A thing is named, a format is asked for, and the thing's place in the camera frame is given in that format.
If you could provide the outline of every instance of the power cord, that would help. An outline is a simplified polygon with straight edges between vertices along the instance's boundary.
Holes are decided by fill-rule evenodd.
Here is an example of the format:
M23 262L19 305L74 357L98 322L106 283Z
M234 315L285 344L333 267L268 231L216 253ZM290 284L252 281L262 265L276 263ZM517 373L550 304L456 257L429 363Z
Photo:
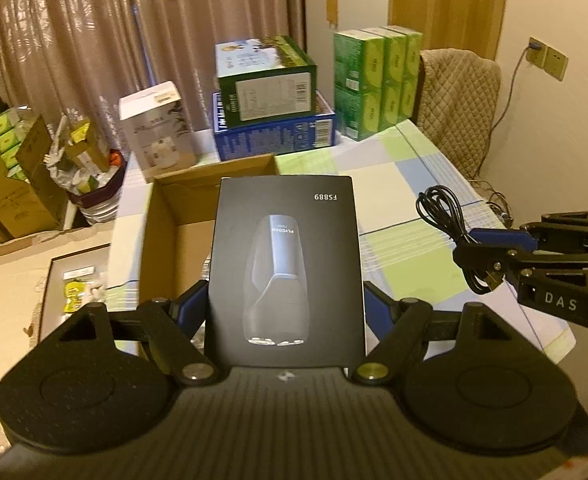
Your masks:
M432 227L442 231L455 243L477 244L464 225L462 207L454 192L445 186L432 186L421 192L416 200L416 212ZM476 294L487 294L491 288L484 283L483 276L472 269L463 269L467 285Z
M474 174L474 178L476 178L480 174L480 168L482 168L482 165L484 164L485 159L487 158L487 155L489 155L489 153L490 153L491 135L493 134L493 131L502 122L502 120L505 118L505 115L507 115L507 111L509 110L509 105L511 104L511 97L514 93L514 83L516 82L516 74L518 73L518 69L520 68L520 65L522 64L523 59L525 59L527 51L530 48L532 50L541 50L542 45L540 43L536 43L536 41L530 41L529 44L525 47L525 50L523 50L522 54L520 54L520 58L518 59L518 62L516 63L516 67L514 68L513 74L511 75L511 84L509 85L509 96L507 97L507 104L505 105L505 109L503 110L503 112L500 115L500 117L498 118L498 120L491 127L489 138L487 139L487 146L485 147L485 152L482 156L482 160L480 161L480 164L478 165L478 170L476 170L476 173Z

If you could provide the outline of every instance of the wall socket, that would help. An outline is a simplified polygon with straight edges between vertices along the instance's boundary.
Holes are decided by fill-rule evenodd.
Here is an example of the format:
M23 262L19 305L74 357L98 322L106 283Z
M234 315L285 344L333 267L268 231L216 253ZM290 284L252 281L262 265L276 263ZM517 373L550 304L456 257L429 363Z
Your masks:
M565 77L565 70L567 70L568 63L569 59L567 56L549 47L542 68L550 76L555 77L558 81L562 81Z
M536 40L536 38L529 38L529 43L538 43L542 48L540 50L528 48L526 60L532 65L542 68L544 65L544 59L547 56L547 45L540 40Z

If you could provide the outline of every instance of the beige curtain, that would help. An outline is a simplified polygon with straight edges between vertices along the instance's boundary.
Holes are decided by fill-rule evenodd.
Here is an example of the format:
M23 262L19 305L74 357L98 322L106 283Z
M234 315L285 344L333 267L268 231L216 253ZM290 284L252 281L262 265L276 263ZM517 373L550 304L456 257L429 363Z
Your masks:
M303 43L302 0L135 2L151 73L176 83L192 130L211 124L216 43L289 33Z
M459 48L494 59L505 0L390 0L390 24L424 33L423 48Z
M128 0L0 0L0 95L55 126L90 117L125 148L119 98L148 86Z

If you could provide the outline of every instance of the table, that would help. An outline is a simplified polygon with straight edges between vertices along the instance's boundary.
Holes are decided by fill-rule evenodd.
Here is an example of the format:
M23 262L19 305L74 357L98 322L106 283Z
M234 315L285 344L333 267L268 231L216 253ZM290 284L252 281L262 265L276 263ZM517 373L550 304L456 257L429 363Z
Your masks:
M208 153L201 164L216 162ZM554 362L575 345L567 323L520 306L513 289L503 284L483 297L471 292L453 263L453 242L419 218L419 192L442 184L458 196L470 228L500 228L483 199L439 150L407 120L361 142L346 140L333 148L277 157L282 174L342 174L352 177L363 279L392 298L417 297L437 310L460 311L467 301L482 301L512 324ZM111 310L136 308L138 271L151 184L135 163L128 168L116 219L108 269ZM366 328L367 348L377 340ZM451 348L430 345L427 357Z

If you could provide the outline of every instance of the chair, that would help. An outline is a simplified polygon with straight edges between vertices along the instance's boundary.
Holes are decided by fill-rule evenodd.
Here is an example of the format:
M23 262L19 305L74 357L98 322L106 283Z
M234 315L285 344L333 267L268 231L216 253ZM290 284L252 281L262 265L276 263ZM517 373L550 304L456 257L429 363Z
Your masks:
M421 52L412 119L467 179L477 174L489 148L499 90L495 61L455 48Z

